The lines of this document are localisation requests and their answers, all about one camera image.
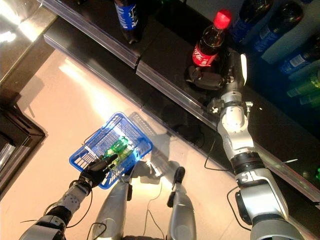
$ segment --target green soda bottle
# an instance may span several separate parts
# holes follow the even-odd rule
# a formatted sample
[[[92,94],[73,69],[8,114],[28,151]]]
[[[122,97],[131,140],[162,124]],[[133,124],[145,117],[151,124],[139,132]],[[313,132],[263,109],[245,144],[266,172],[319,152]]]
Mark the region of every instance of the green soda bottle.
[[[309,94],[307,96],[301,97],[300,99],[301,105],[308,105],[312,108],[316,108],[320,106],[320,92]]]
[[[315,175],[315,177],[320,180],[320,167],[318,168],[317,174]]]
[[[311,76],[297,85],[295,88],[286,92],[289,97],[295,97],[299,95],[307,95],[311,93],[320,93],[320,70],[318,73],[313,73]]]
[[[125,136],[119,137],[119,139],[104,152],[103,157],[107,158],[113,154],[117,154],[118,157],[113,160],[114,165],[120,164],[133,152],[132,142]]]

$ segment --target blue shopping basket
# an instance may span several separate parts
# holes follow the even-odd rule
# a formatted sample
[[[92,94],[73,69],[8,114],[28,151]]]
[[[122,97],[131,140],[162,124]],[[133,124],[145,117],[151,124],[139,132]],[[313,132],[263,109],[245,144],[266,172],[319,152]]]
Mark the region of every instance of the blue shopping basket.
[[[105,151],[122,136],[132,142],[133,152],[121,164],[114,167],[99,184],[102,189],[110,188],[153,147],[149,138],[122,112],[113,114],[106,124],[89,136],[87,138],[89,140],[85,140],[83,146],[69,158],[70,164],[82,171],[89,163],[104,155]]]

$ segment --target white floor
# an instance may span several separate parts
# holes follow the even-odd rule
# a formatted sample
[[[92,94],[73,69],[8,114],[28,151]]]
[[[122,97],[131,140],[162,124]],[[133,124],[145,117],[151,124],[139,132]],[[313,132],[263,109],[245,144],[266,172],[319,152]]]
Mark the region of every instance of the white floor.
[[[57,201],[68,189],[79,171],[69,164],[69,157],[91,133],[102,126],[115,112],[129,116],[137,112],[157,135],[167,130],[145,115],[139,108],[78,65],[55,50],[21,92],[18,102],[22,111],[46,132],[46,139],[30,163],[0,202],[1,240],[17,240],[38,219],[45,208]],[[204,169],[205,156],[177,137],[169,138],[169,161],[185,167],[183,185],[194,209],[199,240],[245,240],[250,232],[242,229],[228,205],[226,194],[236,186],[231,175]],[[161,141],[155,145],[161,149]],[[133,181],[132,200],[127,203],[125,235],[143,234],[147,203],[158,195],[161,185]],[[151,212],[166,234],[171,208],[167,207],[170,186],[163,182],[160,197],[151,203]],[[67,240],[85,240],[91,223],[109,190],[94,188],[92,206],[77,226],[66,230]],[[235,208],[234,193],[231,195]],[[84,200],[70,224],[76,223],[87,210],[90,198]],[[146,235],[161,238],[161,233],[148,218]]]

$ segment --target bottle cap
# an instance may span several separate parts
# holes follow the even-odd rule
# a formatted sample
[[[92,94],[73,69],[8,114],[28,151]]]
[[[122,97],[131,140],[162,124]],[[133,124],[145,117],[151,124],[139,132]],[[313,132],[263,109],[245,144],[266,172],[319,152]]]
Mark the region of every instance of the bottle cap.
[[[218,11],[216,16],[213,19],[213,25],[217,29],[226,29],[228,25],[230,24],[232,19],[231,12],[229,12],[227,9],[221,9]]]

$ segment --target plastic bottle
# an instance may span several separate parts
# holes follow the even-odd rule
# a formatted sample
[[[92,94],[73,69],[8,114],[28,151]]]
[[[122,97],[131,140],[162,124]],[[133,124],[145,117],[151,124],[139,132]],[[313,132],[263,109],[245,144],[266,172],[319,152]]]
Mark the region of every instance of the plastic bottle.
[[[318,73],[311,74],[307,80],[303,81],[295,88],[290,89],[286,94],[292,98],[299,95],[311,94],[313,92],[320,93],[320,70]]]
[[[104,152],[103,158],[117,154],[118,157],[112,162],[114,165],[122,163],[133,152],[132,142],[125,136],[119,139]]]
[[[302,8],[294,1],[282,4],[271,17],[269,23],[259,32],[253,41],[256,52],[264,52],[282,35],[296,26],[303,17]]]
[[[123,36],[129,44],[141,39],[142,27],[136,0],[114,0]]]
[[[208,26],[195,45],[192,54],[193,63],[199,67],[210,67],[213,60],[218,55],[222,43],[225,39],[224,29],[231,22],[231,13],[226,9],[221,9],[213,19],[213,25]]]
[[[301,105],[307,105],[311,108],[320,106],[320,91],[312,94],[308,94],[299,99]]]
[[[236,43],[247,36],[251,28],[270,10],[273,0],[245,0],[237,19],[230,27],[230,33]]]
[[[279,70],[290,75],[310,63],[320,59],[320,33],[309,39],[302,47],[291,53],[282,63]]]
[[[320,167],[317,169],[317,173],[315,175],[315,177],[320,180]]]

